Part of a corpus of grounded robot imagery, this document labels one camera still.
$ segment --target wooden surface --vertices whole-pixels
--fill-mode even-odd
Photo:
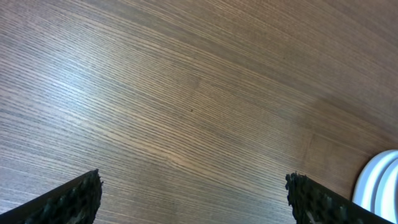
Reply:
[[[398,3],[0,0],[0,212],[88,170],[96,223],[293,223],[398,146]]]

